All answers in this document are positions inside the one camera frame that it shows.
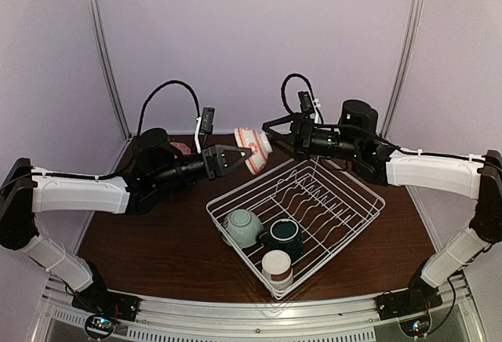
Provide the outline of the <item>pink white floral bowl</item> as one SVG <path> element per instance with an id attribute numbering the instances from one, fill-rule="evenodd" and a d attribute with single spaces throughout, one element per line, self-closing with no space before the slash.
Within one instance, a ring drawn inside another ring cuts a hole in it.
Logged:
<path id="1" fill-rule="evenodd" d="M 273 152 L 267 134 L 257 129 L 245 127 L 234 129 L 234 136 L 239 147 L 252 151 L 251 157 L 246 159 L 246 166 L 253 175 L 257 175 L 264 169 L 269 154 Z"/>

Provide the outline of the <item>dark green mug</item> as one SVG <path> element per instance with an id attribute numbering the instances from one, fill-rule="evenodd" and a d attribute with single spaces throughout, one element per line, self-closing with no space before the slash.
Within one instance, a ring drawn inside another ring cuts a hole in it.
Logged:
<path id="1" fill-rule="evenodd" d="M 261 232 L 257 241 L 269 250 L 287 253 L 292 262 L 299 260 L 304 251 L 304 242 L 300 225 L 291 219 L 280 219 Z"/>

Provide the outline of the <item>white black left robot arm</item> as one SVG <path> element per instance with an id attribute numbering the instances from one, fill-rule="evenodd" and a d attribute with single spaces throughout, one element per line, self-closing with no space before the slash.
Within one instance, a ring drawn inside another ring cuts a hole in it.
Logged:
<path id="1" fill-rule="evenodd" d="M 114 304 L 99 271 L 37 228 L 35 214 L 77 210 L 144 215 L 171 190 L 226 176 L 253 154 L 242 145 L 216 144 L 185 155 L 162 128 L 134 137 L 131 148 L 131 173 L 49 173 L 33 167 L 27 158 L 18 158 L 1 186 L 2 247 L 25 253 L 61 278 L 97 314 L 108 312 Z"/>

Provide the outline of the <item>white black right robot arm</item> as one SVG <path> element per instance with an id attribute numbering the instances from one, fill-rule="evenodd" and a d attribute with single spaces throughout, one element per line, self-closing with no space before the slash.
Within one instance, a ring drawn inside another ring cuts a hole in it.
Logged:
<path id="1" fill-rule="evenodd" d="M 407 311 L 419 311 L 437 288 L 481 252 L 501 241 L 501 154 L 449 155 L 411 151 L 376 133 L 378 113 L 366 102 L 346 100 L 337 124 L 321 124 L 307 108 L 262 125 L 269 140 L 297 160 L 313 156 L 349 162 L 367 183 L 414 186 L 476 200 L 472 219 L 424 261 L 402 294 Z"/>

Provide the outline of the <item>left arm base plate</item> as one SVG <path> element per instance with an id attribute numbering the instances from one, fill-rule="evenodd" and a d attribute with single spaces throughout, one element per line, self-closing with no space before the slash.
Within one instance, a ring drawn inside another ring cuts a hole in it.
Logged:
<path id="1" fill-rule="evenodd" d="M 81 292 L 74 292 L 71 305 L 96 315 L 134 322 L 140 298 L 91 286 Z"/>

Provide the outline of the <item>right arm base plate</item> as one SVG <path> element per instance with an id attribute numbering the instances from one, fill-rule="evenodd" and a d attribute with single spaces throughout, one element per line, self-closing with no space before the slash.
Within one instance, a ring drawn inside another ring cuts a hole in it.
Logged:
<path id="1" fill-rule="evenodd" d="M 375 301 L 380 320 L 414 315 L 443 304 L 441 296 L 437 293 L 425 297 L 420 291 L 410 289 L 387 291 L 376 297 Z"/>

